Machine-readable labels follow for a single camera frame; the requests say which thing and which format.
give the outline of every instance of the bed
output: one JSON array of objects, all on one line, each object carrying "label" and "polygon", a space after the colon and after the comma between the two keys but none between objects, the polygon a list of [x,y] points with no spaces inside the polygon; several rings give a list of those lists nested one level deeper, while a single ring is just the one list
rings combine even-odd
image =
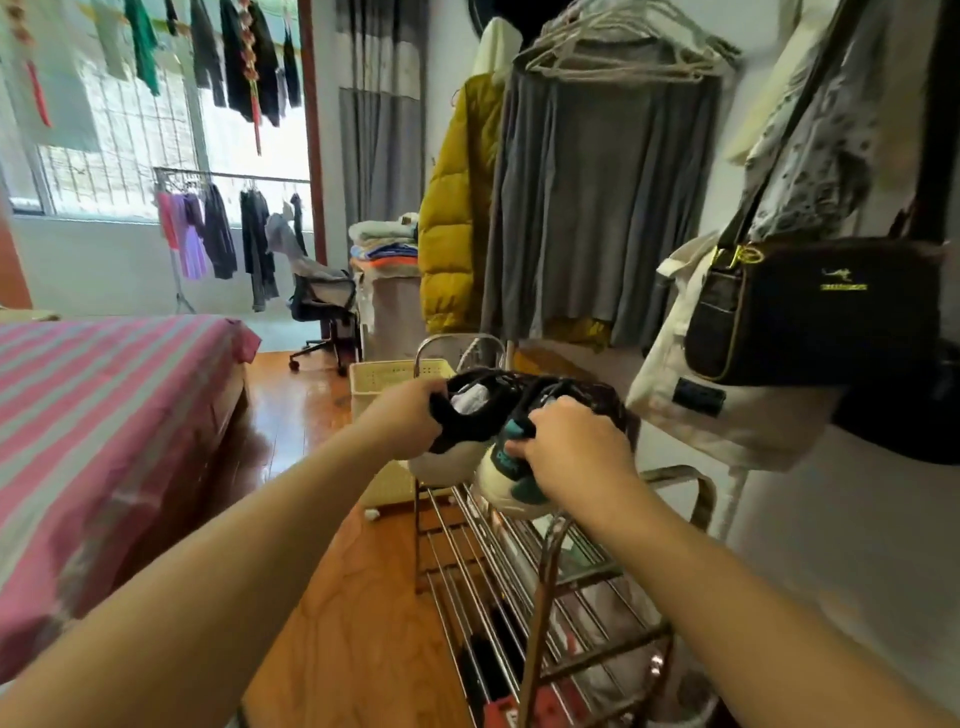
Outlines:
[{"label": "bed", "polygon": [[259,343],[204,315],[0,326],[0,683],[197,526]]}]

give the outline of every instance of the sneaker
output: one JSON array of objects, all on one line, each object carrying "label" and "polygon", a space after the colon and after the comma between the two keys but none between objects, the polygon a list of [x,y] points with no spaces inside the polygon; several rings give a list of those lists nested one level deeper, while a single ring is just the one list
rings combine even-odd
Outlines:
[{"label": "sneaker", "polygon": [[539,378],[527,388],[476,471],[475,482],[480,494],[505,516],[529,521],[556,510],[537,485],[530,465],[511,457],[504,446],[508,440],[534,437],[537,428],[530,422],[530,413],[564,395],[587,405],[598,415],[610,417],[618,429],[627,431],[629,415],[610,385]]},{"label": "sneaker", "polygon": [[430,450],[408,460],[424,485],[470,481],[496,433],[534,379],[501,369],[471,369],[447,381],[448,396],[430,397],[430,414],[443,428]]}]

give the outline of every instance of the mattress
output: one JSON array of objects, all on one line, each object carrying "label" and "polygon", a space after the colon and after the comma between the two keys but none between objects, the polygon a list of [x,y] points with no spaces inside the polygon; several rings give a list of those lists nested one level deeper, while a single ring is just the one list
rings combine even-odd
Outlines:
[{"label": "mattress", "polygon": [[258,346],[217,316],[0,326],[0,682],[109,594]]}]

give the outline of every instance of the bag strap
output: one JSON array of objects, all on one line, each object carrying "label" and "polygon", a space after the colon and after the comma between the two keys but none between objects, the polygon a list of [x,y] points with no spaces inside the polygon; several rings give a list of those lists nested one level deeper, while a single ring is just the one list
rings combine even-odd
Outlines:
[{"label": "bag strap", "polygon": [[804,87],[797,98],[797,104],[793,108],[786,126],[783,129],[783,135],[780,137],[780,142],[777,145],[777,151],[774,154],[770,170],[763,178],[763,181],[756,187],[754,193],[748,199],[744,200],[740,209],[733,216],[730,224],[727,225],[727,228],[720,236],[717,249],[732,250],[746,236],[747,230],[754,220],[754,215],[760,205],[760,201],[763,199],[763,193],[766,192],[774,172],[777,171],[780,155],[790,143],[790,137],[793,136],[793,132],[797,130],[800,120],[804,117],[806,110],[810,106],[810,102],[813,101],[814,94],[816,94],[823,84],[827,73],[839,62],[844,53],[846,53],[850,41],[853,38],[853,33],[856,31],[856,26],[859,24],[860,18],[869,3],[870,0],[840,0],[840,7],[837,8],[837,11],[833,14],[833,19],[830,21],[824,34],[824,40],[821,43],[817,59],[813,62],[810,74],[806,77]]},{"label": "bag strap", "polygon": [[960,3],[941,0],[926,73],[924,147],[907,237],[943,243],[960,131]]}]

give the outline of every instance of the shoe rack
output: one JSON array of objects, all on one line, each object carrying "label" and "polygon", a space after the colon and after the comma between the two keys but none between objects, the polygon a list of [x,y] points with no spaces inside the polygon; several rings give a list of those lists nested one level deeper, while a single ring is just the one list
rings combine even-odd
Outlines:
[{"label": "shoe rack", "polygon": [[[446,336],[421,345],[415,372],[429,344]],[[688,466],[641,476],[654,489],[695,482],[690,522],[708,529],[716,505],[709,478]],[[670,679],[673,630],[637,609],[623,569],[568,514],[546,523],[514,520],[467,483],[451,489],[416,482],[414,522],[416,589],[432,597],[440,615],[475,728],[646,725]],[[596,608],[601,593],[629,625],[605,624]],[[638,650],[645,674],[625,684],[612,663]],[[597,676],[607,687],[602,695]],[[507,696],[491,705],[504,685]]]}]

